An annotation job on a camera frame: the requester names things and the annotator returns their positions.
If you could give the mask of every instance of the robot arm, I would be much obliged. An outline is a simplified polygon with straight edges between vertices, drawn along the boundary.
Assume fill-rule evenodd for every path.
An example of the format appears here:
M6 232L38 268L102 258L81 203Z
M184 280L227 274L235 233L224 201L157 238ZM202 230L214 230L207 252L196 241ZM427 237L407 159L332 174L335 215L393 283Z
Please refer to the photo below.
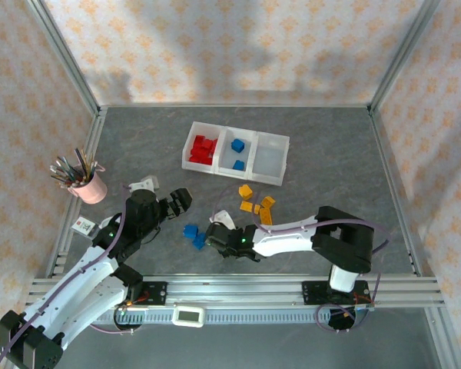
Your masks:
M191 195L186 188L171 192L170 199L158 200L147 189L132 192L126 201L124 226L116 245L108 255L91 267L86 265L97 260L110 247L118 232L116 214L102 228L92 246L81 260L41 300L17 314L9 311L0 320L1 351L15 334L26 324L31 324L12 345L7 358L20 369L53 368L60 360L63 350L88 325L108 309L126 298L136 300L141 295L142 276L123 263L141 246L152 231L158 231L165 219L184 213L191 205ZM55 299L33 322L29 322L45 301L55 294Z
M374 230L365 225L334 224L306 227L322 221L358 219L336 208L323 206L316 216L296 223L275 226L256 225L230 230L214 222L207 229L206 243L227 258L247 257L259 261L282 252L315 251L333 264L330 286L351 292L359 274L370 272ZM338 238L333 233L340 229Z

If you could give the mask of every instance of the yellow block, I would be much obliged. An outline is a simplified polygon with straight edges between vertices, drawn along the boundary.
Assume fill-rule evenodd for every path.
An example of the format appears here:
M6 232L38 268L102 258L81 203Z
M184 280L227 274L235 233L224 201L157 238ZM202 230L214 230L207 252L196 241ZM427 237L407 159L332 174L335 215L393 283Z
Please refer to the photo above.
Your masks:
M251 204L249 201L243 201L240 203L239 209L247 211L248 213L251 213L251 209L253 208L253 204ZM254 205L254 213L258 214L260 211L260 205Z
M251 196L253 196L253 190L251 190L251 188L245 184L239 187L239 195L243 198L243 200L249 200Z
M274 204L275 204L275 199L272 198L271 196L265 197L261 202L261 206L263 206L266 209L271 208L272 206L274 206Z
M271 212L270 212L270 209L261 208L261 209L260 209L260 219L261 219L261 224L264 224L264 225L273 225L273 222L271 221Z

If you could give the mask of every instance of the patterned wallpaper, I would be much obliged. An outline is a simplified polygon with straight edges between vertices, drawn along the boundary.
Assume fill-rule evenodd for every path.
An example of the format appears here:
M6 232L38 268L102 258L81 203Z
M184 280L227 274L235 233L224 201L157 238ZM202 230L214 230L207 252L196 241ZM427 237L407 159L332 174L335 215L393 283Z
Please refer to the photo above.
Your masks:
M101 105L366 105L423 0L46 2Z
M381 114L461 345L461 0L442 0Z
M67 193L48 166L91 123L26 4L0 1L0 318L22 311L58 233Z

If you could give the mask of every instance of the white label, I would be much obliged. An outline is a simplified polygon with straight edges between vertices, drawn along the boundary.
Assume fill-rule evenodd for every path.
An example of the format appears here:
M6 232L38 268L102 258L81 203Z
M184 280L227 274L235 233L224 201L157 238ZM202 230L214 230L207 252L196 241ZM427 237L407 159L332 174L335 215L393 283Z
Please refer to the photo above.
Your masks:
M78 217L77 221L75 221L75 223L71 226L71 229L77 231L78 233L89 236L95 226L96 224L93 221L89 221L83 217Z

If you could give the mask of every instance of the display screen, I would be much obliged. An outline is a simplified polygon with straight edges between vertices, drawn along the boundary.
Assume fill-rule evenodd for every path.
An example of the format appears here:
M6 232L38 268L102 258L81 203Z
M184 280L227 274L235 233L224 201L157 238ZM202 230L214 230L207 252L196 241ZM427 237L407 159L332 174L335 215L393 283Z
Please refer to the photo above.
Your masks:
M198 321L200 318L200 313L195 313L194 311L180 311L177 319L179 321Z

